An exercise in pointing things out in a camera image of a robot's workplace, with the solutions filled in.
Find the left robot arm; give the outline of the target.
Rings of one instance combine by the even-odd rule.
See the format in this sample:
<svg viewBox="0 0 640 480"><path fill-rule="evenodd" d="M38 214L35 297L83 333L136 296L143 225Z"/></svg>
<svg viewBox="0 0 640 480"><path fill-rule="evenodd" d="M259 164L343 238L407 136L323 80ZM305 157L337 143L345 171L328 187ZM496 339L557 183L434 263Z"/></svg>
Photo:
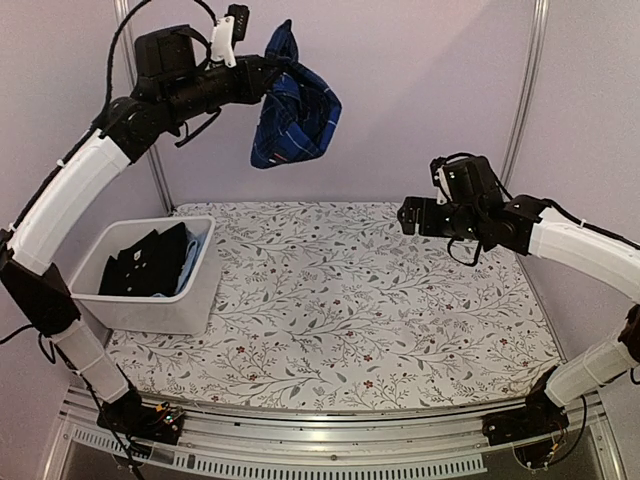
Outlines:
<svg viewBox="0 0 640 480"><path fill-rule="evenodd" d="M179 135L201 114L217 117L227 104L254 105L281 73L260 55L236 56L242 28L218 24L213 41L187 25L134 42L137 80L132 93L107 100L89 130L43 183L19 218L1 233L1 282L30 324L50 338L128 434L148 426L133 386L84 322L55 253L96 197L138 161L160 135Z"/></svg>

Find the blue plaid long sleeve shirt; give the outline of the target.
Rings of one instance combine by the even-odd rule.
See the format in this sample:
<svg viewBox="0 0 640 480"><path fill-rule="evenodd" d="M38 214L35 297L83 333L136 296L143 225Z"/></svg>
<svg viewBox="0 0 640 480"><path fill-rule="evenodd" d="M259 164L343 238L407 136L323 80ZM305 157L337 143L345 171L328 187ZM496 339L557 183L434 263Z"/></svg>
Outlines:
<svg viewBox="0 0 640 480"><path fill-rule="evenodd" d="M267 92L253 139L250 164L257 169L306 162L328 150L342 113L331 87L300 62L293 22L272 34L265 58L284 68Z"/></svg>

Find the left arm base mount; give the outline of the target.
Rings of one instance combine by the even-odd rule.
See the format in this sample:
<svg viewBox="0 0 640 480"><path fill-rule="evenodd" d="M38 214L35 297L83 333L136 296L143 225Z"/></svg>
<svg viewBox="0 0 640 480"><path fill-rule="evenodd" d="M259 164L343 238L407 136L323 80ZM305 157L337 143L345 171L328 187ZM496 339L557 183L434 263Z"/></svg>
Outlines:
<svg viewBox="0 0 640 480"><path fill-rule="evenodd" d="M102 403L97 425L125 436L177 445L184 421L181 407L168 402L144 405L137 392L128 392L113 403Z"/></svg>

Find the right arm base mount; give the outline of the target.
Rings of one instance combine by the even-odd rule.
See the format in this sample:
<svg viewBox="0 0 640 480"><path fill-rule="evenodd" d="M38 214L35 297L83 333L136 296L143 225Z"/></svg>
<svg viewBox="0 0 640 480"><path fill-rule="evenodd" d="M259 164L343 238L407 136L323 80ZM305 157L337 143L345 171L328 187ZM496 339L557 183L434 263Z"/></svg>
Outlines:
<svg viewBox="0 0 640 480"><path fill-rule="evenodd" d="M517 462L529 470L552 463L568 427L564 408L546 400L482 417L482 434L489 444L510 444Z"/></svg>

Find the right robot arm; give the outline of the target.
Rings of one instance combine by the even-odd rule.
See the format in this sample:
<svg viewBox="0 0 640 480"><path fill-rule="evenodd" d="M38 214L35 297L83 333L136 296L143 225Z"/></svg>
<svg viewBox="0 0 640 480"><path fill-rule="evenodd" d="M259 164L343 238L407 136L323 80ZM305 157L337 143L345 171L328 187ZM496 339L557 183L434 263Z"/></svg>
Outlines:
<svg viewBox="0 0 640 480"><path fill-rule="evenodd" d="M461 152L430 163L433 197L408 196L406 235L463 240L481 254L518 255L555 339L573 356L528 394L517 427L537 436L556 409L639 365L639 245L579 218L557 201L508 192L489 160Z"/></svg>

